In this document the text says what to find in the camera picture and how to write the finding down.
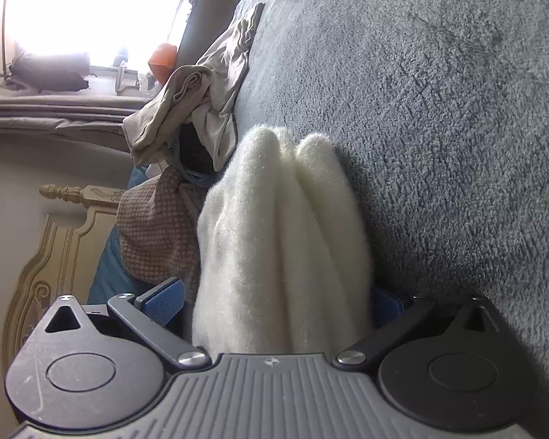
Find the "gray curtain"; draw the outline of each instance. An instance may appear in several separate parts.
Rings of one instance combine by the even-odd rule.
[[[50,136],[129,151],[122,121],[148,101],[123,96],[0,97],[0,133]]]

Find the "gray fleece blanket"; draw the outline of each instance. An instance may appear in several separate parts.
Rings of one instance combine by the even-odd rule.
[[[536,362],[523,425],[549,438],[549,0],[266,3],[239,136],[285,125],[337,142],[376,281],[488,296]]]

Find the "white fuzzy cloth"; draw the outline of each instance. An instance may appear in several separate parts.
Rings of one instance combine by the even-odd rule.
[[[193,342],[218,353],[334,355],[372,330],[372,261],[331,142],[282,128],[240,143],[198,221]]]

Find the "cream carved headboard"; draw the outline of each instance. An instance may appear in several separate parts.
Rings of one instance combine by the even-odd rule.
[[[100,254],[116,220],[123,190],[87,186],[43,185],[42,196],[80,203],[87,208],[85,224],[78,229],[57,226],[47,217],[37,253],[22,269],[4,320],[1,339],[2,374],[29,337],[38,321],[62,294],[74,295],[80,303],[89,288]]]

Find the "orange object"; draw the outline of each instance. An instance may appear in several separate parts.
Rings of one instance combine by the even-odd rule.
[[[164,86],[175,70],[176,62],[177,47],[168,42],[162,42],[153,51],[153,55],[149,59],[150,71]]]

